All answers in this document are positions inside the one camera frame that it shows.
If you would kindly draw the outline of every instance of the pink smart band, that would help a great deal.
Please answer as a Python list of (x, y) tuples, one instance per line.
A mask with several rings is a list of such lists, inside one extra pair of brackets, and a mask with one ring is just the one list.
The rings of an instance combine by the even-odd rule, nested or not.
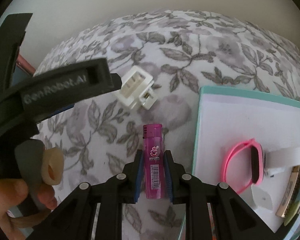
[(223, 163), (221, 166), (221, 182), (226, 181), (226, 172), (228, 168), (228, 164), (232, 157), (234, 157), (237, 153), (242, 150), (250, 148), (251, 149), (251, 171), (252, 178), (250, 182), (240, 190), (237, 190), (237, 194), (244, 192), (249, 186), (252, 184), (259, 185), (263, 180), (263, 155), (262, 148), (259, 143), (255, 141), (255, 139), (250, 139), (247, 141), (243, 141), (232, 147), (226, 154), (223, 159)]

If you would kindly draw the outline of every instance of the pink strap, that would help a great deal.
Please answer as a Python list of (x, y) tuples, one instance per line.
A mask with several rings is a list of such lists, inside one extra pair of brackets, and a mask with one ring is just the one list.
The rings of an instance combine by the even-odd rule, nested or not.
[[(236, 144), (234, 147), (232, 147), (228, 153), (226, 154), (225, 158), (223, 159), (222, 162), (222, 166), (221, 166), (221, 182), (227, 182), (226, 181), (226, 172), (228, 169), (228, 164), (231, 160), (232, 157), (234, 157), (235, 155), (237, 155), (239, 152), (241, 152), (242, 150), (249, 148), (251, 146), (255, 146), (255, 144), (258, 144), (255, 139), (250, 139), (247, 141), (243, 141), (240, 142), (238, 144)], [(250, 182), (245, 185), (243, 188), (241, 188), (240, 190), (237, 190), (237, 194), (240, 194), (242, 192), (244, 192), (248, 187), (250, 187), (252, 185), (252, 179), (250, 180)]]

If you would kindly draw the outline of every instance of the white power adapter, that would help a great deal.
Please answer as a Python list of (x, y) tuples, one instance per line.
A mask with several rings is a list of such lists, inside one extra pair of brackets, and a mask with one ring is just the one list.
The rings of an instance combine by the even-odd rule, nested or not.
[(126, 107), (137, 110), (143, 106), (148, 110), (158, 99), (151, 88), (153, 76), (143, 69), (133, 66), (121, 79), (121, 89), (113, 93)]

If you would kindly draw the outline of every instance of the pink lighter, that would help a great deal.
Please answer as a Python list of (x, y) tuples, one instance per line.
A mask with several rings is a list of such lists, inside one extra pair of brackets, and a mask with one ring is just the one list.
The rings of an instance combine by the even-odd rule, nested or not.
[(165, 178), (163, 170), (162, 125), (143, 126), (143, 152), (147, 199), (165, 197)]

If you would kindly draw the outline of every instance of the bed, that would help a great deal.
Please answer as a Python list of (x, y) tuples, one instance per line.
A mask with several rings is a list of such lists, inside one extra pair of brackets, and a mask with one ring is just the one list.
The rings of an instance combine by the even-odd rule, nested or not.
[[(154, 77), (159, 99), (146, 111), (125, 109), (112, 94), (75, 104), (38, 124), (46, 148), (60, 147), (65, 171), (58, 202), (81, 182), (98, 184), (120, 173), (142, 148), (142, 125), (161, 123), (165, 149), (191, 172), (199, 88), (259, 90), (300, 101), (300, 51), (250, 22), (203, 11), (155, 11), (114, 19), (54, 47), (35, 75), (106, 57), (123, 76), (137, 65)], [(123, 206), (123, 240), (177, 239), (183, 206), (148, 201)]]

